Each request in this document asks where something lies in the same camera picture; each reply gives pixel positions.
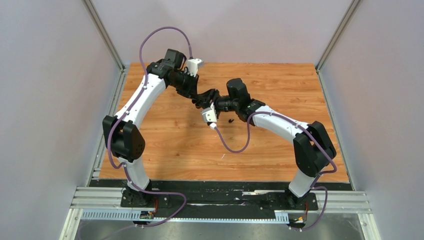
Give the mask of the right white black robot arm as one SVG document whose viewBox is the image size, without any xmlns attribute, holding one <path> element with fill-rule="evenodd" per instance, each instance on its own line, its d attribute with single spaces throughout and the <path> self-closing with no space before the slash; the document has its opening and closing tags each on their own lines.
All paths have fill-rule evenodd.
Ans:
<svg viewBox="0 0 424 240">
<path fill-rule="evenodd" d="M 239 119 L 251 126 L 266 129 L 293 145 L 297 172 L 285 190 L 286 204 L 298 209 L 320 176 L 334 173 L 337 166 L 336 149 L 324 125 L 319 121 L 307 123 L 276 112 L 264 102 L 251 98 L 240 78 L 227 82 L 227 95 L 217 89 L 198 94 L 192 103 L 202 109 L 204 121 L 218 133 L 217 120 L 221 112 L 235 112 Z"/>
</svg>

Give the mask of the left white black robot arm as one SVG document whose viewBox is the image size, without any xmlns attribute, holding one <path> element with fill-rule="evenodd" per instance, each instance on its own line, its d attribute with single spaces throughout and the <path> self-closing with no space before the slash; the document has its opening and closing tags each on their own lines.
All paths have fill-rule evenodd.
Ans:
<svg viewBox="0 0 424 240">
<path fill-rule="evenodd" d="M 109 162 L 113 168 L 124 170 L 127 189 L 134 192 L 135 202 L 142 207 L 152 203 L 155 192 L 142 161 L 146 142 L 140 126 L 167 87 L 174 87 L 185 98 L 195 99 L 198 71 L 203 65 L 200 58 L 186 57 L 182 52 L 168 49 L 164 58 L 144 67 L 141 83 L 128 102 L 115 115 L 107 115 L 102 120 Z"/>
</svg>

